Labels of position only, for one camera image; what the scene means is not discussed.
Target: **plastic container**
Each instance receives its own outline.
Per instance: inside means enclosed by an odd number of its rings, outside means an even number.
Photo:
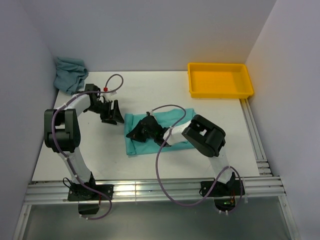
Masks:
[[[192,98],[246,99],[254,89],[246,65],[233,63],[189,63]]]

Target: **white table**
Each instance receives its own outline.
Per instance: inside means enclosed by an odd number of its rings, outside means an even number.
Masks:
[[[257,162],[250,141],[245,118],[238,99],[194,99],[190,97],[186,71],[145,72],[90,72],[85,83],[101,89],[114,73],[124,78],[117,94],[122,116],[126,113],[141,114],[165,104],[194,108],[226,132],[225,153],[230,165],[242,177],[258,177]],[[109,82],[116,88],[120,78]],[[71,97],[59,91],[54,107],[59,107]],[[124,126],[101,123],[100,116],[86,112],[78,118],[81,143],[80,151],[96,180],[146,180],[155,179],[156,154],[128,157],[126,155]],[[163,179],[212,178],[209,159],[196,149],[163,152],[159,160]],[[33,174],[33,181],[61,181],[70,174],[63,160],[43,143]]]

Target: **purple cable sleeve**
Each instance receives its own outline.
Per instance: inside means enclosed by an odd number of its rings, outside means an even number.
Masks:
[[[97,194],[105,197],[105,198],[109,201],[109,203],[110,203],[108,211],[107,211],[105,214],[101,215],[101,216],[98,216],[98,217],[87,217],[87,216],[83,216],[83,215],[82,215],[83,218],[88,219],[88,220],[98,220],[98,219],[102,219],[102,218],[104,218],[105,216],[107,216],[107,215],[110,213],[111,208],[112,208],[111,199],[110,199],[107,195],[105,195],[104,193],[102,193],[102,192],[100,192],[100,191],[97,191],[97,190],[95,190],[95,189],[93,189],[93,188],[91,188],[91,187],[86,186],[86,185],[81,181],[81,179],[77,176],[77,173],[76,173],[76,171],[75,171],[75,168],[74,168],[74,166],[71,164],[71,162],[70,162],[70,160],[69,160],[69,158],[68,158],[68,155],[67,155],[64,151],[62,151],[61,147],[60,147],[59,144],[58,144],[58,140],[57,140],[57,136],[56,136],[55,122],[56,122],[56,117],[57,117],[58,113],[59,113],[60,111],[62,111],[63,109],[65,109],[69,104],[71,104],[71,103],[72,103],[74,100],[76,100],[78,97],[80,97],[80,96],[82,96],[82,95],[85,95],[85,94],[99,94],[99,93],[100,93],[100,94],[108,94],[108,93],[113,93],[113,92],[117,91],[119,88],[121,88],[122,85],[124,84],[124,79],[123,79],[123,77],[122,77],[120,74],[113,74],[112,76],[110,76],[109,79],[107,80],[106,85],[108,84],[109,80],[110,80],[112,77],[114,77],[114,76],[119,76],[119,77],[121,77],[121,84],[120,84],[116,89],[113,89],[113,90],[110,90],[110,91],[86,91],[86,92],[81,92],[81,93],[79,93],[78,95],[72,97],[65,105],[63,105],[62,107],[58,108],[58,109],[54,112],[54,114],[53,114],[53,116],[52,116],[52,121],[51,121],[51,131],[52,131],[53,142],[54,142],[57,150],[59,151],[59,153],[61,153],[65,158],[67,158],[66,162],[68,163],[68,165],[69,165],[69,167],[70,167],[73,175],[74,175],[75,178],[77,179],[77,181],[78,181],[84,188],[86,188],[86,189],[88,189],[88,190],[90,190],[90,191],[92,191],[92,192],[94,192],[94,193],[97,193]]]
[[[159,185],[160,185],[161,190],[162,190],[163,193],[166,195],[166,197],[167,197],[168,199],[170,199],[171,202],[173,202],[173,203],[175,203],[175,204],[177,204],[177,205],[180,205],[180,206],[182,206],[182,207],[194,207],[194,206],[202,203],[202,202],[209,196],[209,194],[211,193],[212,189],[214,189],[214,187],[215,187],[218,179],[219,179],[220,176],[222,175],[222,173],[223,173],[225,170],[229,169],[229,168],[232,169],[232,170],[237,174],[237,176],[238,176],[238,178],[239,178],[239,181],[241,181],[241,178],[240,178],[240,175],[239,175],[238,171],[237,171],[233,166],[226,166],[226,167],[224,167],[224,168],[221,170],[221,172],[219,172],[218,176],[215,178],[215,180],[214,180],[213,184],[211,185],[210,189],[208,190],[207,194],[206,194],[203,198],[201,198],[199,201],[194,202],[194,203],[191,203],[191,204],[186,204],[186,203],[182,203],[182,202],[179,202],[179,201],[177,201],[177,200],[174,200],[174,199],[168,194],[168,192],[166,191],[166,189],[164,188],[164,186],[163,186],[163,184],[162,184],[162,182],[161,182],[161,178],[160,178],[160,175],[159,175],[159,155],[160,155],[162,149],[164,148],[164,146],[166,145],[167,140],[168,140],[168,139],[170,138],[170,136],[171,136],[172,128],[173,128],[176,124],[178,124],[178,123],[186,116],[187,112],[186,112],[186,110],[185,110],[183,107],[181,107],[181,106],[179,106],[179,105],[175,105],[175,104],[162,105],[162,106],[156,107],[156,108],[153,109],[152,111],[155,111],[155,110],[158,110],[158,109],[161,109],[161,108],[165,108],[165,107],[176,107],[176,108],[180,108],[180,109],[183,110],[183,116],[182,116],[179,120],[177,120],[177,121],[171,126],[171,128],[169,129],[169,134],[168,134],[168,136],[166,137],[166,139],[165,139],[165,140],[163,141],[163,143],[161,144],[161,146],[160,146],[160,148],[159,148],[159,151],[157,152],[156,157],[155,157],[155,174],[156,174],[156,179],[157,179],[157,181],[158,181],[158,183],[159,183]],[[239,198],[239,202],[241,201],[242,196],[243,196],[243,187],[242,187],[242,184],[240,184],[240,198]],[[234,207],[232,210],[228,211],[228,213],[233,212],[233,211],[236,209],[237,206],[238,206],[238,204],[236,204],[235,207]]]

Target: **purple cable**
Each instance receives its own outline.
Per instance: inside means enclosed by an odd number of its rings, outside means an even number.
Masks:
[[[186,110],[185,110],[183,107],[181,107],[181,106],[179,106],[179,105],[175,105],[175,104],[167,104],[167,105],[158,106],[158,107],[156,107],[155,109],[153,109],[152,111],[155,111],[155,110],[158,110],[158,109],[161,109],[161,108],[165,108],[165,107],[177,107],[177,108],[180,108],[180,109],[183,110],[183,116],[182,116],[179,120],[177,120],[177,121],[170,127],[170,129],[169,129],[169,134],[168,134],[168,136],[166,137],[166,139],[163,141],[163,143],[161,144],[161,146],[160,146],[160,148],[159,148],[159,151],[157,152],[156,157],[155,157],[155,174],[156,174],[156,179],[157,179],[157,181],[158,181],[158,183],[159,183],[159,185],[160,185],[161,190],[163,191],[163,193],[166,195],[166,197],[167,197],[171,202],[173,202],[173,203],[175,203],[175,204],[178,204],[178,205],[180,205],[180,206],[182,206],[182,207],[194,207],[194,206],[202,203],[202,202],[209,196],[209,194],[211,193],[212,189],[214,189],[214,187],[215,187],[218,179],[219,179],[220,176],[222,175],[222,173],[223,173],[225,170],[229,169],[229,168],[232,169],[232,170],[237,174],[239,180],[241,181],[241,178],[240,178],[240,175],[239,175],[238,171],[237,171],[233,166],[226,166],[226,167],[224,167],[224,168],[221,170],[221,172],[219,172],[218,176],[216,176],[216,178],[215,178],[213,184],[211,185],[210,189],[208,190],[207,194],[206,194],[203,198],[201,198],[199,201],[194,202],[194,203],[191,203],[191,204],[186,204],[186,203],[182,203],[182,202],[179,202],[179,201],[177,201],[177,200],[174,200],[174,199],[168,194],[168,192],[166,191],[166,189],[164,188],[164,186],[163,186],[163,184],[162,184],[162,182],[161,182],[160,175],[159,175],[159,155],[160,155],[162,149],[164,148],[164,146],[166,145],[167,140],[168,140],[168,139],[170,138],[170,136],[171,136],[172,128],[173,128],[175,125],[177,125],[177,124],[186,116],[187,112],[186,112]],[[243,196],[243,187],[242,187],[242,184],[240,184],[240,198],[239,198],[239,202],[241,201],[242,196]],[[236,204],[235,207],[234,207],[232,210],[228,211],[228,213],[233,212],[233,211],[236,209],[237,206],[238,206],[238,204]]]
[[[93,189],[93,188],[91,188],[91,187],[86,186],[86,185],[81,181],[81,179],[78,177],[78,175],[77,175],[77,173],[76,173],[76,171],[75,171],[74,166],[71,164],[71,162],[70,162],[70,160],[69,160],[69,156],[68,156],[64,151],[62,151],[61,147],[60,147],[59,144],[58,144],[58,140],[57,140],[57,136],[56,136],[55,122],[56,122],[56,117],[57,117],[58,113],[59,113],[61,110],[65,109],[68,105],[70,105],[70,104],[71,104],[74,100],[76,100],[78,97],[80,97],[80,96],[82,96],[82,95],[85,95],[85,94],[108,94],[108,93],[113,93],[113,92],[117,91],[119,88],[121,88],[122,85],[124,84],[124,78],[123,78],[120,74],[113,74],[112,76],[110,76],[109,79],[106,81],[106,85],[105,85],[105,86],[107,86],[109,80],[110,80],[111,78],[115,77],[115,76],[119,76],[119,77],[121,78],[121,84],[120,84],[116,89],[113,89],[113,90],[110,90],[110,91],[85,91],[85,92],[81,92],[81,93],[79,93],[78,95],[72,97],[72,98],[71,98],[66,104],[64,104],[62,107],[58,108],[58,109],[54,112],[54,114],[53,114],[53,116],[52,116],[52,121],[51,121],[51,131],[52,131],[52,138],[53,138],[54,144],[55,144],[57,150],[59,151],[59,153],[61,153],[65,158],[67,158],[66,162],[68,163],[68,165],[69,165],[69,167],[70,167],[73,175],[74,175],[75,178],[77,179],[77,181],[78,181],[84,188],[86,188],[86,189],[88,189],[88,190],[90,190],[90,191],[92,191],[92,192],[94,192],[94,193],[97,193],[97,194],[105,197],[105,198],[109,201],[109,203],[110,203],[108,211],[107,211],[105,214],[101,215],[101,216],[97,216],[97,217],[86,217],[86,216],[83,216],[83,215],[81,216],[81,217],[83,217],[83,218],[85,218],[85,219],[88,219],[88,220],[98,220],[98,219],[102,219],[102,218],[104,218],[105,216],[107,216],[107,215],[110,213],[111,208],[112,208],[111,199],[110,199],[107,195],[105,195],[104,193],[102,193],[102,192],[100,192],[100,191],[97,191],[97,190],[95,190],[95,189]]]

